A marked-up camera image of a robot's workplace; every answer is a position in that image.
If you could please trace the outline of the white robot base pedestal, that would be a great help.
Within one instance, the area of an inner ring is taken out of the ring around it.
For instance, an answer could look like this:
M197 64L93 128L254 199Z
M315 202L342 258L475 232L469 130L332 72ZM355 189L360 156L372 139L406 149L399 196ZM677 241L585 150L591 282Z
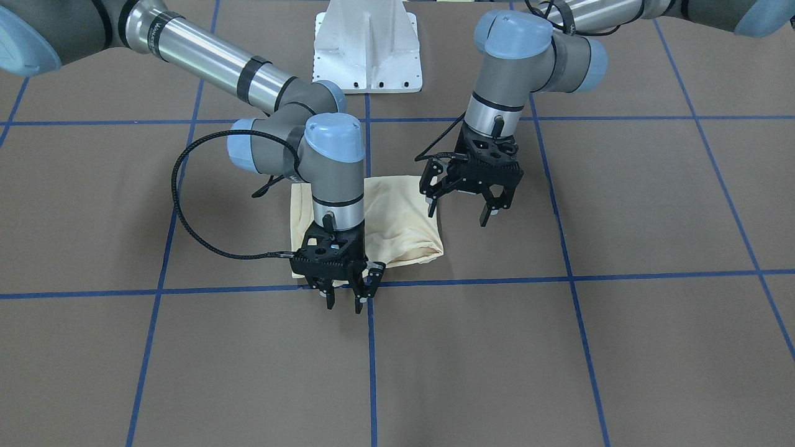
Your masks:
M403 1L330 1L314 20L312 78L346 94L419 93L416 15Z

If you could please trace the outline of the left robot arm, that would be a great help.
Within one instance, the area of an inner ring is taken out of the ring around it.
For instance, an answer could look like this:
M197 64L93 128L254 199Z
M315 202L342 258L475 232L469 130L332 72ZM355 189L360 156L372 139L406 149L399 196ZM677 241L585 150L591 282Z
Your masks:
M468 107L455 123L455 149L430 153L419 192L434 216L439 199L453 191L480 195L481 226L508 209L523 177L515 130L532 93L581 93L607 73L599 37L640 19L675 17L761 38L793 21L792 1L542 1L527 11L486 12L474 32L483 62Z

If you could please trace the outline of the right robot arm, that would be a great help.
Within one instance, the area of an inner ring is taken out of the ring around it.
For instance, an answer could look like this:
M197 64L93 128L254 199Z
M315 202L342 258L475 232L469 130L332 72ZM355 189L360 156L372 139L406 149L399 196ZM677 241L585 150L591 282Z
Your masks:
M164 1L3 1L2 69L28 78L112 48L147 54L262 113L229 130L197 138L171 170L177 220L193 240L225 258L286 258L293 273L335 305L341 284L355 312L373 299L385 263L365 249L365 148L361 122L347 113L343 91L330 80L309 82L222 39ZM267 182L255 196L287 181L310 192L310 223L292 251L243 255L200 237L184 215L179 176L200 145L226 138L230 162Z

